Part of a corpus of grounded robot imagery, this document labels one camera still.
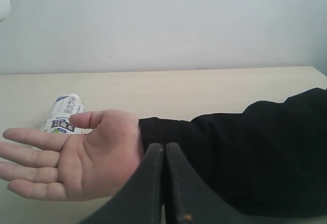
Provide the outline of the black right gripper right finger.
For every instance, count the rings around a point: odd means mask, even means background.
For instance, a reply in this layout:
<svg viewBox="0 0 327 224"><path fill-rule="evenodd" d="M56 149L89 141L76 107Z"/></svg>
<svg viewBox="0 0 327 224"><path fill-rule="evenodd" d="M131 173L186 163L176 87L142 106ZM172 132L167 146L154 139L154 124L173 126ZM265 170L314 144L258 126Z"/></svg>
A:
<svg viewBox="0 0 327 224"><path fill-rule="evenodd" d="M166 223L254 223L216 195L177 143L166 145Z"/></svg>

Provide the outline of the person's open right hand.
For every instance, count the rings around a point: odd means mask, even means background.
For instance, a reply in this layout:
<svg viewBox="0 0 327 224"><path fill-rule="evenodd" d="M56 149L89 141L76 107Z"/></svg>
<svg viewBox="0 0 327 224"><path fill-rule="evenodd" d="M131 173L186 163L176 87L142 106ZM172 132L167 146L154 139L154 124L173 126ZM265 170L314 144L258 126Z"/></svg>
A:
<svg viewBox="0 0 327 224"><path fill-rule="evenodd" d="M127 183L144 155L138 117L105 110L69 120L89 133L4 131L1 179L10 191L41 201L88 201L113 196Z"/></svg>

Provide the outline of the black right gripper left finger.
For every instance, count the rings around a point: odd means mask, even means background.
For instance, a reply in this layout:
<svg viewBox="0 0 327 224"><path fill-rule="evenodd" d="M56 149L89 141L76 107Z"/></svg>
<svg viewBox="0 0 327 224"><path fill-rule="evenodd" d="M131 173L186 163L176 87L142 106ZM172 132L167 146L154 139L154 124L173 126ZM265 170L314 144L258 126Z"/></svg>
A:
<svg viewBox="0 0 327 224"><path fill-rule="evenodd" d="M164 148L154 143L130 180L82 224L161 223L161 172Z"/></svg>

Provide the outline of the black sleeved forearm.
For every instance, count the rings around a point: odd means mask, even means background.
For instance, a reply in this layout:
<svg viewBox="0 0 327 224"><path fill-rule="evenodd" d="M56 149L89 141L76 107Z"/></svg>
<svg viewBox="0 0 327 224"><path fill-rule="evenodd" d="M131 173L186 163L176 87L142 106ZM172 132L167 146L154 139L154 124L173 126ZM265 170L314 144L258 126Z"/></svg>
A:
<svg viewBox="0 0 327 224"><path fill-rule="evenodd" d="M242 113L191 121L139 121L144 148L177 143L193 169L231 206L248 215L326 215L326 90L283 103L259 101Z"/></svg>

